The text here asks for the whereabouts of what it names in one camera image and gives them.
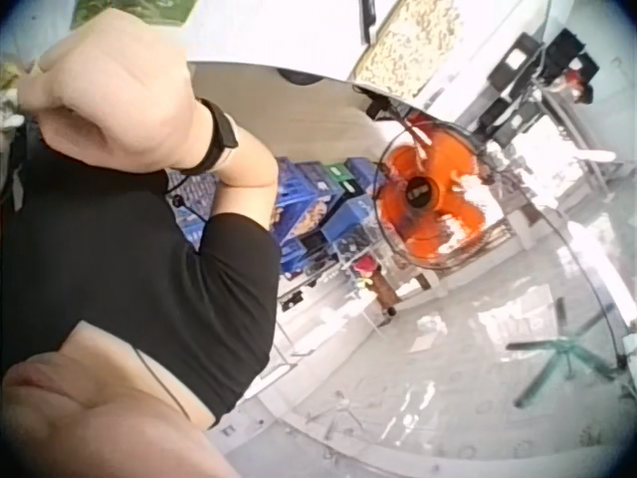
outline orange fan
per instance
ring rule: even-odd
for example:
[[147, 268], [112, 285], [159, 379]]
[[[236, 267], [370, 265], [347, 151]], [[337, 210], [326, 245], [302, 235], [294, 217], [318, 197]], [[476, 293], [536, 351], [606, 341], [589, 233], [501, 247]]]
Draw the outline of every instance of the orange fan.
[[482, 209], [467, 201], [459, 187], [461, 177], [478, 172], [474, 149], [441, 126], [418, 128], [427, 140], [412, 131], [416, 145], [397, 146], [385, 160], [390, 177], [377, 196], [378, 210], [411, 256], [431, 261], [476, 242], [486, 221]]

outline watch strap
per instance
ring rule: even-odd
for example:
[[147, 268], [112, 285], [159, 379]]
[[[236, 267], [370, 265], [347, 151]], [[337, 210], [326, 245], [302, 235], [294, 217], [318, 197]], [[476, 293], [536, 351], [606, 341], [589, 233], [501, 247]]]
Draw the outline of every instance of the watch strap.
[[208, 150], [203, 159], [193, 167], [181, 169], [179, 172], [186, 176], [195, 176], [209, 172], [222, 157], [226, 149], [234, 149], [239, 145], [232, 123], [223, 111], [208, 100], [199, 99], [199, 102], [210, 111], [213, 120], [213, 133], [210, 138]]

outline hand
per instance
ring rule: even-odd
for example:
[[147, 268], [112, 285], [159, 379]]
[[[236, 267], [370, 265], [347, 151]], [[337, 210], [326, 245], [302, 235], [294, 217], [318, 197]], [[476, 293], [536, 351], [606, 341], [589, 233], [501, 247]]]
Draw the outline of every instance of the hand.
[[129, 172], [203, 158], [212, 117], [195, 100], [185, 56], [141, 20], [106, 10], [38, 66], [20, 80], [18, 100], [51, 148]]

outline plastic crate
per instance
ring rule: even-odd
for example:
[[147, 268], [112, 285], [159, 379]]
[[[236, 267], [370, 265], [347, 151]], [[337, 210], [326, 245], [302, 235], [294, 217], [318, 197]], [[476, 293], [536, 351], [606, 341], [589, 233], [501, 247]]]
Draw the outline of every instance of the plastic crate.
[[334, 181], [325, 166], [318, 161], [299, 162], [297, 168], [315, 187], [318, 200], [326, 202], [327, 209], [330, 210], [343, 195], [343, 188], [338, 185], [337, 181]]
[[[172, 188], [184, 178], [183, 174], [171, 171], [168, 173], [168, 188]], [[200, 174], [198, 176], [189, 177], [181, 186], [171, 192], [170, 195], [179, 194], [183, 197], [184, 202], [202, 217], [208, 218], [212, 209], [212, 202], [215, 197], [215, 188], [217, 179], [213, 174]], [[196, 214], [189, 211], [185, 207], [174, 207], [177, 224], [182, 229], [191, 223], [200, 223], [201, 219]]]
[[[366, 157], [350, 157], [345, 166], [349, 169], [349, 172], [354, 176], [356, 182], [364, 189], [364, 191], [370, 196], [374, 193], [374, 177], [376, 175], [376, 164], [371, 162]], [[385, 175], [378, 171], [378, 187], [382, 186], [387, 178]]]
[[287, 158], [280, 157], [279, 192], [275, 207], [281, 209], [280, 218], [272, 225], [272, 233], [279, 244], [292, 239], [291, 232], [306, 211], [318, 199], [310, 181]]
[[375, 219], [374, 204], [366, 194], [347, 199], [320, 229], [328, 242], [334, 242], [350, 227], [365, 219]]
[[308, 257], [305, 255], [296, 257], [281, 264], [281, 272], [284, 274], [292, 274], [293, 272], [302, 271], [308, 264]]
[[303, 256], [306, 252], [308, 250], [299, 239], [291, 239], [281, 246], [281, 263]]
[[205, 222], [201, 219], [197, 219], [185, 226], [180, 226], [184, 236], [186, 236], [186, 239], [188, 239], [188, 241], [197, 249], [199, 248], [199, 243], [201, 242], [201, 236], [203, 235], [203, 228], [205, 225]]
[[326, 166], [325, 169], [327, 169], [327, 173], [336, 182], [343, 182], [354, 179], [354, 176], [351, 174], [349, 169], [347, 169], [347, 166], [345, 166], [345, 164], [342, 162], [338, 162], [337, 164], [330, 164]]

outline white wall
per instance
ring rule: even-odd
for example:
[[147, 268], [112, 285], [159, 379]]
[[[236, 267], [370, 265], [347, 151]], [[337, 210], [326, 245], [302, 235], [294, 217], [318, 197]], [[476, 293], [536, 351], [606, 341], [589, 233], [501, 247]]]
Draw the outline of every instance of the white wall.
[[583, 133], [592, 145], [634, 161], [636, 123], [635, 27], [611, 1], [576, 0], [566, 27], [586, 44], [599, 65], [592, 81], [594, 103], [574, 106]]

